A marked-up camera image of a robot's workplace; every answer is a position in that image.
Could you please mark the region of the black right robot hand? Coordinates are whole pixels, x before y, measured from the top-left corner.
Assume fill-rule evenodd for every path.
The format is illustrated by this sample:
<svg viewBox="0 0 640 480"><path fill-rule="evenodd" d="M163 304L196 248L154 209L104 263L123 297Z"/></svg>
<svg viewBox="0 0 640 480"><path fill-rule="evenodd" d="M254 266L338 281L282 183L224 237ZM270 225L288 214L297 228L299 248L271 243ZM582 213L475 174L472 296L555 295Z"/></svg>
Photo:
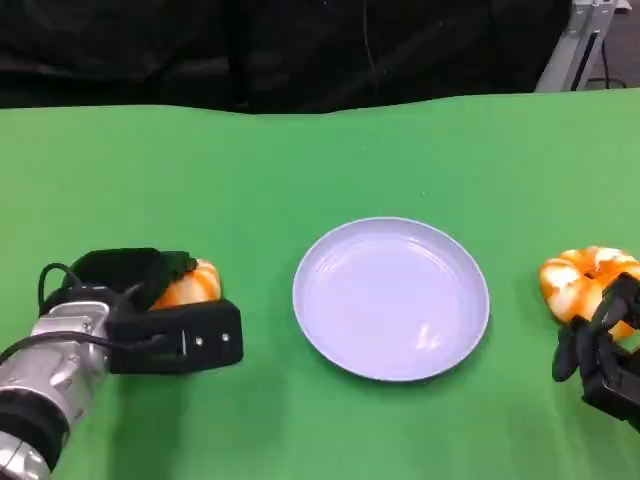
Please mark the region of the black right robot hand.
<svg viewBox="0 0 640 480"><path fill-rule="evenodd" d="M622 322L639 328L639 280L621 273L604 290L604 297L591 319L574 316L558 333L552 363L552 378L581 378L582 400L639 428L639 352L629 352L609 333Z"/></svg>

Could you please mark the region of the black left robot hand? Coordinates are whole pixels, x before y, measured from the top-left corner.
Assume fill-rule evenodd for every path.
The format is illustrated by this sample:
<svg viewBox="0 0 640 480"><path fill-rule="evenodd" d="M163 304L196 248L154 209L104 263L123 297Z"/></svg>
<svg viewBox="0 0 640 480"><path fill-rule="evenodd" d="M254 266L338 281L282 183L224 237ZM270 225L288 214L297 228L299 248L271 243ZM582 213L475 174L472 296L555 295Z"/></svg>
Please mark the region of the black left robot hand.
<svg viewBox="0 0 640 480"><path fill-rule="evenodd" d="M197 266L184 251L120 248L91 251L71 271L83 284L105 286L127 296L138 310L149 310L166 290Z"/></svg>

